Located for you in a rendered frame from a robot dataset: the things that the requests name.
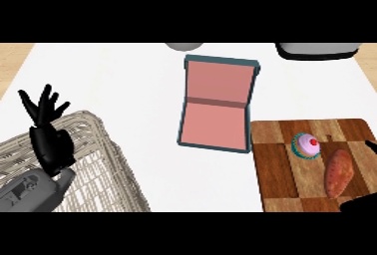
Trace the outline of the orange sweet potato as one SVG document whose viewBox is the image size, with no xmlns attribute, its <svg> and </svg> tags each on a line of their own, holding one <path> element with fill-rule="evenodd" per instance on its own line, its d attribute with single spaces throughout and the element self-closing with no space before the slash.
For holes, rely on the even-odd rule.
<svg viewBox="0 0 377 255">
<path fill-rule="evenodd" d="M 350 153 L 344 149 L 336 149 L 329 156 L 325 176 L 323 176 L 323 188 L 328 198 L 336 198 L 353 178 L 353 163 Z"/>
</svg>

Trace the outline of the pink frosted cupcake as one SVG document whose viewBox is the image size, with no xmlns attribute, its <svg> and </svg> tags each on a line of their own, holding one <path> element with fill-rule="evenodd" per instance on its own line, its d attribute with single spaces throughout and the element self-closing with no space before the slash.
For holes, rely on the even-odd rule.
<svg viewBox="0 0 377 255">
<path fill-rule="evenodd" d="M 291 151 L 302 159 L 314 159 L 320 153 L 316 137 L 308 133 L 298 133 L 291 140 Z"/>
</svg>

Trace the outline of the teal box with pink inside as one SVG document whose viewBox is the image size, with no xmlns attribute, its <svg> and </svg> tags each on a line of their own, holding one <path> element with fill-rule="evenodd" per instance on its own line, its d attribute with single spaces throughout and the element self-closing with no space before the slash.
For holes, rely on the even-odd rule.
<svg viewBox="0 0 377 255">
<path fill-rule="evenodd" d="M 186 94 L 177 144 L 249 153 L 255 60 L 186 55 Z"/>
</svg>

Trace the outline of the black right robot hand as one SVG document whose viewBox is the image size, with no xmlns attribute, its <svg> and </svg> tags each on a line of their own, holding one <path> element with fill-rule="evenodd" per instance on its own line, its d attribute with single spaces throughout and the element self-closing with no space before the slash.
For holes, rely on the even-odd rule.
<svg viewBox="0 0 377 255">
<path fill-rule="evenodd" d="M 341 212 L 377 212 L 377 192 L 339 204 Z"/>
</svg>

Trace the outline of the checkered wooden cutting board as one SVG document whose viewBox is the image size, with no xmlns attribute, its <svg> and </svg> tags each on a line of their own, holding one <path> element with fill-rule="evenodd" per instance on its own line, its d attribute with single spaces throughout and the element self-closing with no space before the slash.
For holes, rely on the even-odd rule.
<svg viewBox="0 0 377 255">
<path fill-rule="evenodd" d="M 292 153 L 291 141 L 301 132 L 317 139 L 314 159 Z M 254 121 L 249 139 L 266 212 L 335 211 L 342 202 L 377 192 L 377 153 L 365 145 L 377 143 L 377 138 L 363 120 Z M 341 195 L 331 199 L 323 188 L 325 163 L 338 148 L 350 153 L 354 174 Z"/>
</svg>

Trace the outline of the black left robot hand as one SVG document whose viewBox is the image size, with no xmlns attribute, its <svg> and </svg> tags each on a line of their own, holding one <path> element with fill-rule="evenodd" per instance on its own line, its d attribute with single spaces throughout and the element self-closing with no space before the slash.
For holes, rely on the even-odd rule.
<svg viewBox="0 0 377 255">
<path fill-rule="evenodd" d="M 63 129 L 54 129 L 54 121 L 69 106 L 63 102 L 54 107 L 59 94 L 51 92 L 51 86 L 45 85 L 39 96 L 38 104 L 33 104 L 26 92 L 17 91 L 23 108 L 30 117 L 33 125 L 29 127 L 29 139 L 33 153 L 42 170 L 50 176 L 56 176 L 60 170 L 75 163 L 73 143 L 67 132 Z"/>
</svg>

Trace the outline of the grey round object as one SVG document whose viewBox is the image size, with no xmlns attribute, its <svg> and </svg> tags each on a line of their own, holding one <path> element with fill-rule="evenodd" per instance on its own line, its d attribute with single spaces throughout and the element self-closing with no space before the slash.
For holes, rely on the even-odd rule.
<svg viewBox="0 0 377 255">
<path fill-rule="evenodd" d="M 200 43 L 166 43 L 166 46 L 172 50 L 184 52 L 195 50 L 200 46 Z"/>
</svg>

